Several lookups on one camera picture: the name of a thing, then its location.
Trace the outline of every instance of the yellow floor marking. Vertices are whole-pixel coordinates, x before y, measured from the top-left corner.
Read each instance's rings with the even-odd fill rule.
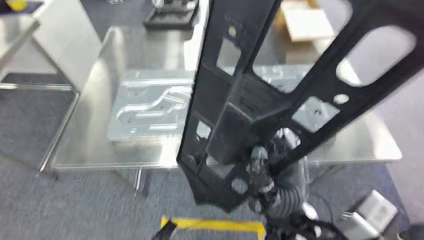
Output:
[[[264,224],[260,221],[230,221],[217,219],[201,219],[187,217],[171,217],[176,223],[177,228],[181,229],[207,229],[217,231],[233,231],[233,232],[255,232],[257,239],[262,240],[265,236]],[[163,227],[168,218],[163,216],[160,226]]]

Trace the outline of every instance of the metal table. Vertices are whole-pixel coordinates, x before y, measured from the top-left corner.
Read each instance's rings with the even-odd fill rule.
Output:
[[[31,44],[33,44],[33,46],[35,46],[36,48],[36,54],[39,54],[41,58],[45,59],[47,64],[50,64],[52,69],[54,69],[54,74],[60,76],[60,78],[63,79],[63,81],[67,84],[23,84],[2,82],[3,79],[0,79],[0,89],[10,91],[29,90],[73,92],[75,98],[71,103],[71,106],[69,106],[67,113],[63,117],[55,136],[53,137],[53,139],[50,140],[49,145],[47,147],[47,151],[45,152],[45,155],[41,160],[40,166],[34,167],[24,161],[21,161],[20,159],[16,159],[6,155],[1,155],[0,157],[2,160],[18,163],[19,165],[24,166],[28,169],[35,170],[38,173],[42,173],[47,166],[48,160],[50,159],[53,149],[56,146],[56,143],[59,139],[60,134],[62,133],[63,128],[65,127],[67,120],[71,116],[71,112],[77,103],[79,93],[77,90],[75,90],[72,84],[69,83],[65,75],[56,66],[55,62],[51,59],[51,57],[33,38],[33,33],[38,29],[39,26],[39,22],[28,14],[9,14],[0,16],[0,70],[4,70],[4,68],[7,67],[7,65],[13,60],[15,54],[19,51],[19,49],[24,46],[24,44],[31,41]],[[43,174],[42,176],[51,177],[49,174]]]
[[[138,169],[140,179],[141,168],[177,166],[181,135],[162,137],[159,141],[112,141],[108,137],[108,126],[118,89],[128,70],[138,70],[141,79],[193,79],[207,11],[208,1],[201,0],[193,31],[147,31],[143,27],[109,29],[100,56],[57,146],[52,168]],[[310,163],[334,164],[399,160],[401,157],[385,124],[369,112],[309,154],[307,159]]]

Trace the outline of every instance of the yellow tape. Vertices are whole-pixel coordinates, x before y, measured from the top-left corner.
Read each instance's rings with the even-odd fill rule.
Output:
[[[6,0],[6,3],[13,11],[21,11],[27,7],[27,2],[25,0]]]
[[[207,229],[217,231],[233,232],[255,232],[257,239],[264,239],[265,227],[260,221],[230,221],[216,219],[200,219],[186,217],[171,217],[177,228],[181,229]],[[168,218],[163,216],[160,221],[161,228],[168,222]]]

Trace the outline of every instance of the metal tray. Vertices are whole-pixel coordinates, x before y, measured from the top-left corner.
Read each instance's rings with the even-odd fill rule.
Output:
[[[181,137],[193,71],[129,70],[121,82],[107,136],[112,141]]]

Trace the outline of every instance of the black plastic frame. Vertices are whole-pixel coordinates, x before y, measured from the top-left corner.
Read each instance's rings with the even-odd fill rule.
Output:
[[[249,151],[265,143],[276,130],[290,128],[301,144],[270,167],[276,176],[288,165],[332,137],[344,126],[377,104],[424,66],[424,2],[421,0],[349,0],[352,16],[312,69],[290,93],[278,91],[261,80],[253,62],[280,7],[280,0],[215,0],[210,2],[200,62],[179,149],[177,162],[184,171],[197,204],[212,204],[229,212],[254,191],[240,194],[234,179],[247,184]],[[395,25],[416,38],[414,49],[375,82],[350,86],[336,76],[336,67],[351,49],[373,29]],[[229,28],[236,35],[229,34]],[[217,67],[223,38],[240,49],[233,76]],[[349,101],[335,105],[340,112],[312,133],[292,120],[292,115],[311,96],[332,103],[335,95]],[[208,125],[208,139],[196,135],[198,122]],[[221,178],[207,165],[211,157],[220,164],[235,164]]]

